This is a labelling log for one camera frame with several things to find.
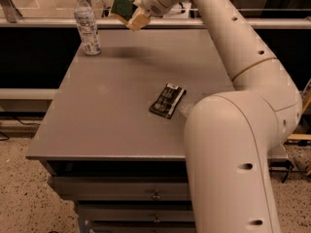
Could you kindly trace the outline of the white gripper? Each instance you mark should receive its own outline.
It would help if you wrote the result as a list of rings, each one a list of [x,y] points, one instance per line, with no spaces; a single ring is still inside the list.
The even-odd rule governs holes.
[[[162,17],[183,0],[134,0],[133,4],[142,10],[136,10],[127,27],[132,31],[141,30],[150,23],[151,17]]]

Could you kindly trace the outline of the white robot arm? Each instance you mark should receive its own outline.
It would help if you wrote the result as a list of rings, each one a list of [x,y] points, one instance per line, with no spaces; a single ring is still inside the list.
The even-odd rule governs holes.
[[[128,24],[147,25],[187,0],[136,0]],[[191,0],[234,89],[203,98],[185,125],[196,233],[281,233],[268,155],[296,129],[299,92],[286,69],[229,0]]]

